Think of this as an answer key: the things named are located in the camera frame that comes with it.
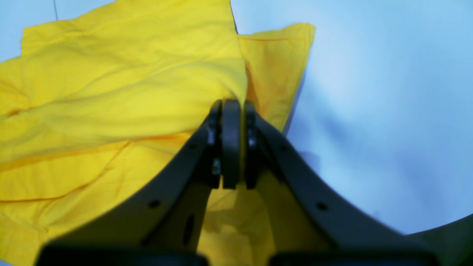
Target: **yellow fabric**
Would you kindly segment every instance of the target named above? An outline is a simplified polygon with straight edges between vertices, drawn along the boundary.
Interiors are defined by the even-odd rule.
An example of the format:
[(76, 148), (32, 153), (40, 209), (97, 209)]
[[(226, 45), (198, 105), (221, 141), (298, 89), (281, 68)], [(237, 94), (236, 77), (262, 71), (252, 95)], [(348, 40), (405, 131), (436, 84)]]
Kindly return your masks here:
[[(46, 241), (135, 193), (216, 99), (243, 102), (248, 89), (282, 129), (314, 30), (238, 36), (222, 0), (118, 0), (25, 29), (22, 56), (0, 63), (0, 260), (31, 265)], [(258, 263), (254, 248), (271, 251), (261, 240), (268, 230), (246, 253), (225, 242), (251, 234), (248, 222), (231, 224), (231, 234), (219, 229), (245, 204), (241, 193), (210, 197), (199, 251), (214, 265)]]

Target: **yellow shirt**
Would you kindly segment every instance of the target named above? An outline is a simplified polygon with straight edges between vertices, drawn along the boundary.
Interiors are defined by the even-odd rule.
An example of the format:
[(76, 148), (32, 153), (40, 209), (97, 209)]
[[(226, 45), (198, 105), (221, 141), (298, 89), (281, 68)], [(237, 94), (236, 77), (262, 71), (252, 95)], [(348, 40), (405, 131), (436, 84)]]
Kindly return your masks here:
[[(0, 260), (32, 265), (42, 244), (138, 191), (217, 99), (248, 98), (282, 130), (314, 31), (238, 35), (223, 0), (118, 0), (25, 29), (22, 56), (0, 63)], [(248, 231), (225, 219), (238, 193), (209, 199), (218, 219), (198, 250), (214, 265), (259, 264), (252, 250), (271, 249), (269, 235), (229, 244)]]

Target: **wrinkled fabric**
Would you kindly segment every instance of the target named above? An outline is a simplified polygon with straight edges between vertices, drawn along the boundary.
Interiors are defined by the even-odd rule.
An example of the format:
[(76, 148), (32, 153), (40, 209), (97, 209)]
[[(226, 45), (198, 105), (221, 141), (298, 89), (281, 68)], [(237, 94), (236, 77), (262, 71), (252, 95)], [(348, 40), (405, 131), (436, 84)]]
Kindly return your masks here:
[[(22, 56), (0, 63), (0, 259), (31, 265), (42, 244), (138, 191), (217, 99), (248, 98), (282, 130), (314, 30), (238, 36), (221, 0), (119, 0), (25, 29)], [(231, 243), (261, 231), (234, 223), (239, 194), (210, 196), (198, 250), (214, 265), (271, 251), (269, 230), (246, 253)], [(261, 217), (238, 219), (268, 229), (255, 207)]]

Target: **mounting hole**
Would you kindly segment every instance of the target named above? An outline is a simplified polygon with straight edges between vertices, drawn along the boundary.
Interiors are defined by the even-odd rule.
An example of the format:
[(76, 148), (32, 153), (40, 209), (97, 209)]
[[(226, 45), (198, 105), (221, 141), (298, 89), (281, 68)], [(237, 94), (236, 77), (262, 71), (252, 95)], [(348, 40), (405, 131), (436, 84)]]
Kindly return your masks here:
[(161, 202), (159, 200), (153, 200), (148, 203), (148, 207), (150, 209), (158, 208), (161, 205)]
[(321, 210), (321, 211), (326, 211), (326, 210), (328, 210), (327, 204), (325, 204), (325, 203), (323, 203), (323, 202), (317, 202), (316, 206), (317, 206), (317, 209), (319, 209), (319, 210)]
[(185, 226), (184, 226), (184, 235), (182, 239), (182, 244), (184, 246), (187, 246), (187, 244), (189, 244), (193, 229), (194, 229), (194, 215), (191, 214), (189, 215), (189, 217), (187, 217), (187, 221), (185, 222)]

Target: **white surface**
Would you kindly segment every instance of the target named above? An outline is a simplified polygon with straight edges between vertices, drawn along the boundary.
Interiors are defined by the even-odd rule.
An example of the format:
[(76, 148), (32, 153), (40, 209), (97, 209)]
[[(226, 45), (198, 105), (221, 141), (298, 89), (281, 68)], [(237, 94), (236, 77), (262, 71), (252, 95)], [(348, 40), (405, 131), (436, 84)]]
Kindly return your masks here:
[(317, 26), (288, 138), (403, 232), (473, 213), (473, 1), (232, 0), (240, 33)]

